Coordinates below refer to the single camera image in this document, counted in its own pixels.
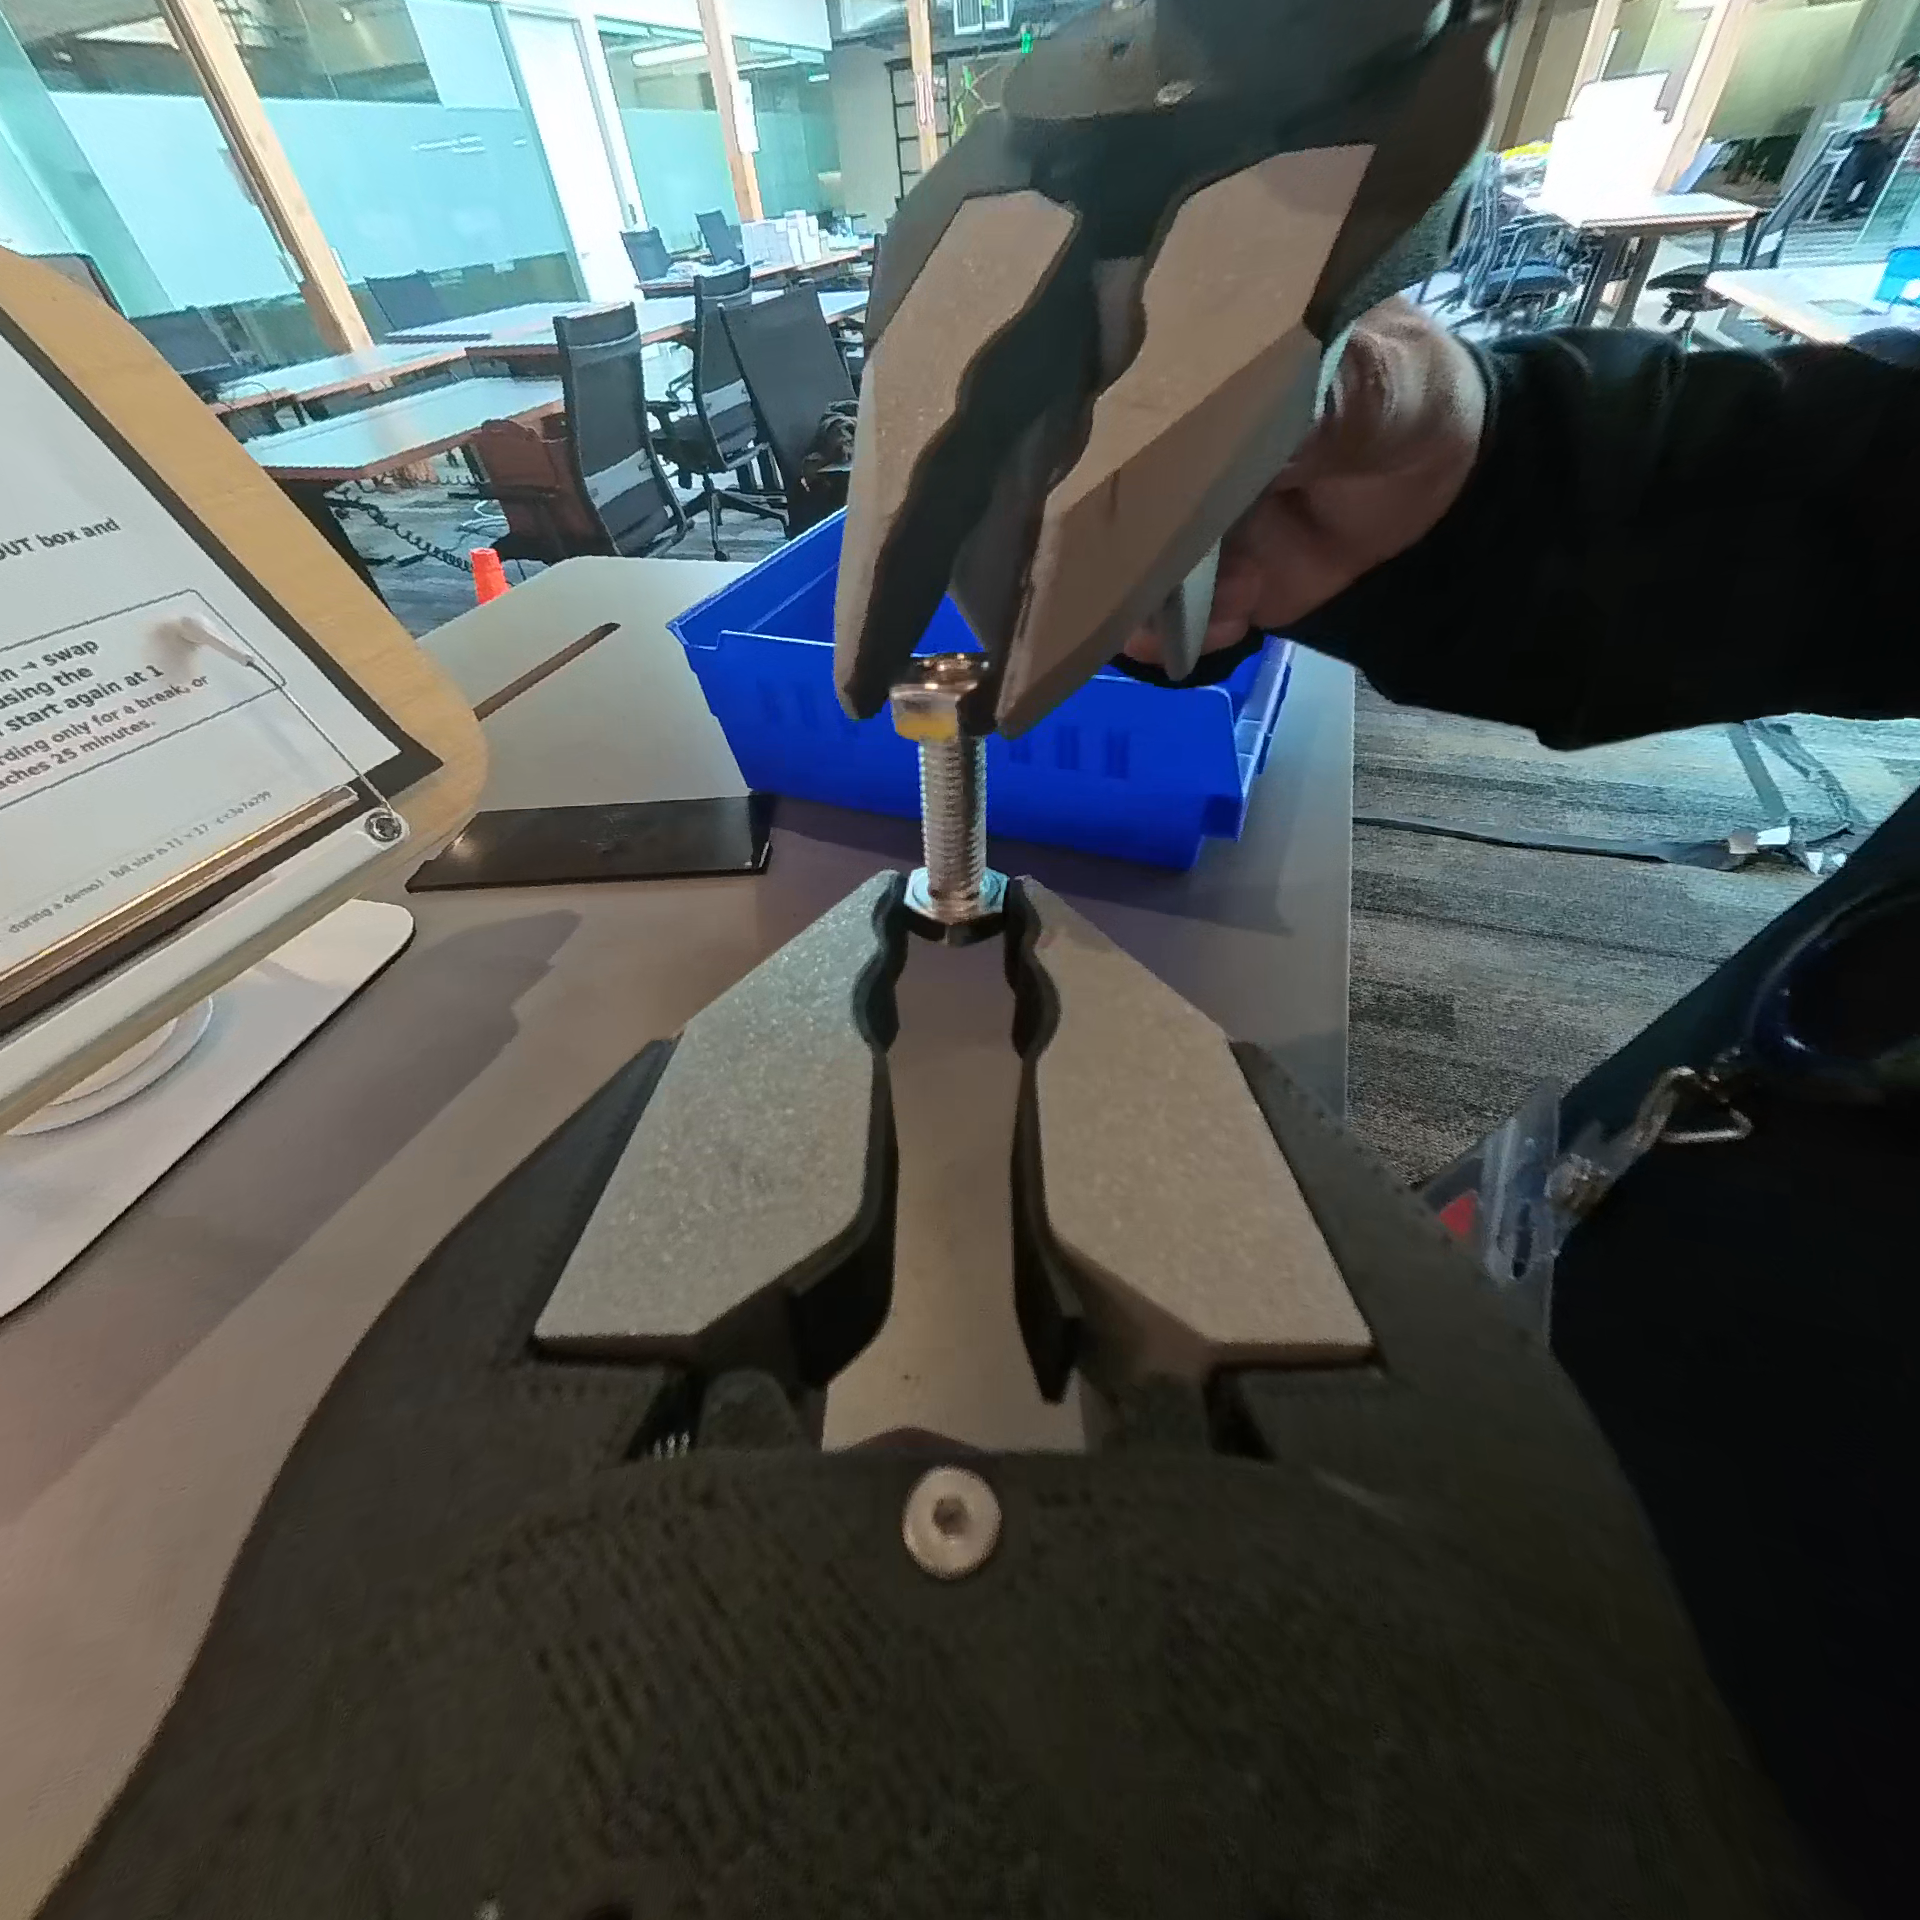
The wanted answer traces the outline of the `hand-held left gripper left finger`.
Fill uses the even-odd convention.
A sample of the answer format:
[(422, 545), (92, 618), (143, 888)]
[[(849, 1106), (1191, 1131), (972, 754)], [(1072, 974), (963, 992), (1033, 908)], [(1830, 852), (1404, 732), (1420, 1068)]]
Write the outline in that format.
[(903, 875), (711, 1000), (534, 1321), (545, 1356), (834, 1385), (893, 1304)]

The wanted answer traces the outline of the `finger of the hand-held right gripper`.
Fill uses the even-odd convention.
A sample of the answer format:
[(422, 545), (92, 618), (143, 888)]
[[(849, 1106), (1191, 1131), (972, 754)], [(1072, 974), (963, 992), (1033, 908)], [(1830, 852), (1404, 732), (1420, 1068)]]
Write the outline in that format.
[(1054, 717), (1133, 634), (1156, 634), (1162, 673), (1194, 673), (1220, 545), (1316, 417), (1312, 298), (1371, 163), (1371, 144), (1316, 144), (1194, 188), (1115, 298), (1133, 351), (1044, 495), (1000, 668), (1001, 735)]
[(870, 279), (835, 699), (876, 717), (945, 601), (1001, 683), (1044, 487), (1082, 395), (1082, 221), (1044, 189), (903, 203)]

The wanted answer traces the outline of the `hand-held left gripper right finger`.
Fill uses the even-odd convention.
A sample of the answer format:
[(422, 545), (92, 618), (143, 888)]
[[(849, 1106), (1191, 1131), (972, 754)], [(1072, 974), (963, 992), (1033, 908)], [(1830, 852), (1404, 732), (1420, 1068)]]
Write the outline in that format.
[(1364, 1368), (1371, 1324), (1220, 1021), (1033, 875), (1010, 888), (1010, 988), (1037, 1398)]

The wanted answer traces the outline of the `silver hex nut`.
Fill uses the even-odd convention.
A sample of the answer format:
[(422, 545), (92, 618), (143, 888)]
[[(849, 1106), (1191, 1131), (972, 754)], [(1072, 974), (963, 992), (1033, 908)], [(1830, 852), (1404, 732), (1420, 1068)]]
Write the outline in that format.
[(903, 883), (903, 928), (940, 948), (976, 948), (1010, 928), (1010, 875), (983, 872), (972, 891), (940, 891), (932, 869), (911, 869)]

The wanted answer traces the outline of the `silver bolt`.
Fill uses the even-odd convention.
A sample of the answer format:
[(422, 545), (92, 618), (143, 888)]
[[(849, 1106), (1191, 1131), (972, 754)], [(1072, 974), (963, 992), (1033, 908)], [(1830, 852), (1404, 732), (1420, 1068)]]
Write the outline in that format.
[(893, 683), (893, 732), (915, 750), (921, 869), (940, 891), (972, 891), (990, 872), (990, 761), (968, 726), (983, 654), (915, 654)]

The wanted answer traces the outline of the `person's right forearm black sleeve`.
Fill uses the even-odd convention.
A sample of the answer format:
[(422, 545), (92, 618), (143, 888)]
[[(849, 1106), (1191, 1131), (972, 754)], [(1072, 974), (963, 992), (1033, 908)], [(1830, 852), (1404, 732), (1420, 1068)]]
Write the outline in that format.
[(1559, 325), (1471, 351), (1467, 487), (1285, 634), (1559, 750), (1792, 708), (1915, 719), (1915, 331), (1689, 351)]

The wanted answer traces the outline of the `black office chair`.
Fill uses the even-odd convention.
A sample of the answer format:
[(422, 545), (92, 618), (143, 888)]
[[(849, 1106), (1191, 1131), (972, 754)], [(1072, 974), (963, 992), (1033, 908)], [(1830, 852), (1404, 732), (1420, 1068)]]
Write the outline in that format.
[(849, 508), (858, 453), (858, 383), (811, 289), (715, 313), (763, 437), (781, 472), (787, 534), (803, 537)]
[(618, 557), (650, 557), (686, 537), (686, 508), (660, 466), (644, 409), (644, 335), (637, 306), (554, 315), (564, 444), (582, 497)]

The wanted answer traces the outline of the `blue plastic bin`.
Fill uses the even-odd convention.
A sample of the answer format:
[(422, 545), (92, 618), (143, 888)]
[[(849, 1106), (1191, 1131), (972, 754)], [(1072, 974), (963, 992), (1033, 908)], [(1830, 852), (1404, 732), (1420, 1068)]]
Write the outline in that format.
[[(915, 746), (851, 719), (834, 681), (840, 512), (672, 618), (753, 791), (915, 817)], [(1022, 735), (990, 735), (991, 834), (1191, 872), (1239, 842), (1297, 647), (1265, 634), (1213, 683), (1097, 668)]]

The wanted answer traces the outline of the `clear badge holder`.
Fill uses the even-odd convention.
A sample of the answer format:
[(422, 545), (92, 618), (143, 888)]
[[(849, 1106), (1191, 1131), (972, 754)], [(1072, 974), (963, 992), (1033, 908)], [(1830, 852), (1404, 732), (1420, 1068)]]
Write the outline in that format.
[(1564, 1084), (1543, 1080), (1526, 1100), (1443, 1162), (1417, 1194), (1467, 1244), (1510, 1300), (1547, 1304), (1568, 1235), (1564, 1209)]

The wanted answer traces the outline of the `flat black plate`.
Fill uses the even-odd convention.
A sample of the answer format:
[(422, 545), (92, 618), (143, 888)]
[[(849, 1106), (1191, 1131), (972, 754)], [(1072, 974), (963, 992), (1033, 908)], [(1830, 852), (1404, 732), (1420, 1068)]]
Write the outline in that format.
[(778, 795), (478, 809), (410, 891), (756, 875)]

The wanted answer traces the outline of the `brown office chair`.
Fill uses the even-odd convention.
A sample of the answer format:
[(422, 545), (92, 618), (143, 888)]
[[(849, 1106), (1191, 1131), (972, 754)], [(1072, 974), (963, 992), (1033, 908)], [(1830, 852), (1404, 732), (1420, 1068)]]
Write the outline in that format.
[(564, 411), (490, 417), (467, 444), (467, 465), (510, 526), (496, 537), (505, 566), (564, 566), (612, 554), (573, 472)]

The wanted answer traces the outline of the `white office table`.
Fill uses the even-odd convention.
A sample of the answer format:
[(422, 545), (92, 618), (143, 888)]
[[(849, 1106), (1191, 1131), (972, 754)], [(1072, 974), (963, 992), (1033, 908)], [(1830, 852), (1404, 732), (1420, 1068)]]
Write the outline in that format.
[(465, 447), (496, 417), (547, 417), (559, 376), (465, 376), (241, 444), (283, 483), (368, 483)]
[(1670, 236), (1708, 236), (1708, 264), (1724, 257), (1733, 230), (1758, 221), (1758, 206), (1708, 189), (1628, 189), (1628, 196), (1520, 196), (1526, 209), (1597, 243), (1597, 264), (1580, 294), (1570, 325), (1628, 325), (1646, 294), (1657, 248)]

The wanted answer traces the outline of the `wooden office table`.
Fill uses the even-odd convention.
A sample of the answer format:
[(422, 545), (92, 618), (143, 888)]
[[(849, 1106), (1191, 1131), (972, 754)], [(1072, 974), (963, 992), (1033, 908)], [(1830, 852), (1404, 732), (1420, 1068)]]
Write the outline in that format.
[(1877, 303), (1887, 264), (1712, 273), (1731, 325), (1764, 325), (1792, 344), (1855, 344), (1863, 331), (1920, 331), (1915, 306)]

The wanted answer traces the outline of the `person's dark clothing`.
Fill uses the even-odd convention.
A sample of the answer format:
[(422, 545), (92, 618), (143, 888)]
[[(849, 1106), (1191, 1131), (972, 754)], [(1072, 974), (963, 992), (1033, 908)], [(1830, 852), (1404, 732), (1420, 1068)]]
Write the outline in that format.
[(1915, 1915), (1915, 1101), (1740, 1100), (1568, 1235), (1551, 1356), (1855, 1915)]

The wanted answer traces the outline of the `wooden sign stand with paper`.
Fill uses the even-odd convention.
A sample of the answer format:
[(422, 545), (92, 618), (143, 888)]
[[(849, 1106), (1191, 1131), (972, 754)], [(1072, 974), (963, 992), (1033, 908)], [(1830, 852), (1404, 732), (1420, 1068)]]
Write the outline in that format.
[(112, 303), (0, 284), (11, 1321), (411, 944), (483, 742)]

